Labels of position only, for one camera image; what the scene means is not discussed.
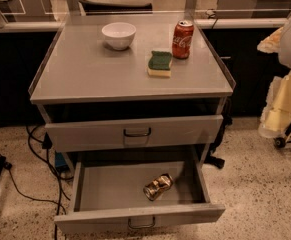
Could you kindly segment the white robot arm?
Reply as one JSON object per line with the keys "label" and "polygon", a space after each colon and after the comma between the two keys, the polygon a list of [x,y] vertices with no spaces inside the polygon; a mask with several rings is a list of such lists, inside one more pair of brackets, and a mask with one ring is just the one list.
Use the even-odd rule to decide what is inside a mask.
{"label": "white robot arm", "polygon": [[262,137],[282,137],[291,124],[291,16],[283,27],[263,39],[257,50],[277,53],[279,63],[290,69],[286,76],[275,77],[270,84],[258,128]]}

